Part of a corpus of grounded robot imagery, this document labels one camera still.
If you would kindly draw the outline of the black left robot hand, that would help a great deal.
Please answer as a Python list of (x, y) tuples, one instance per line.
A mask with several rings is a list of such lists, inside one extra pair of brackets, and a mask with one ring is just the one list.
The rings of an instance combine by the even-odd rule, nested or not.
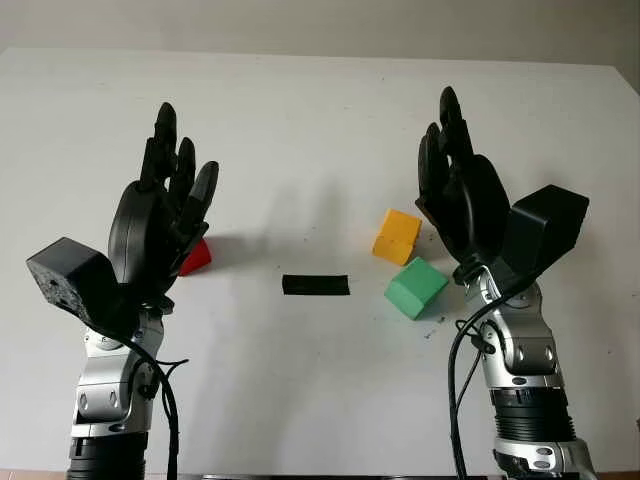
[(195, 146), (177, 135), (173, 106), (160, 106), (146, 140), (140, 176), (124, 190), (112, 222), (108, 258), (135, 301), (164, 301), (185, 260), (209, 228), (205, 216), (219, 164), (196, 167)]

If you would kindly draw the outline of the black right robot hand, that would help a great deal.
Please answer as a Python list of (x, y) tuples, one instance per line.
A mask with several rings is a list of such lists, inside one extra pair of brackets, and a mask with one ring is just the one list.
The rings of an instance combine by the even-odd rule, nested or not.
[(458, 262), (456, 284), (469, 282), (500, 253), (510, 204), (488, 158), (473, 150), (454, 89), (440, 96), (418, 151), (418, 209)]

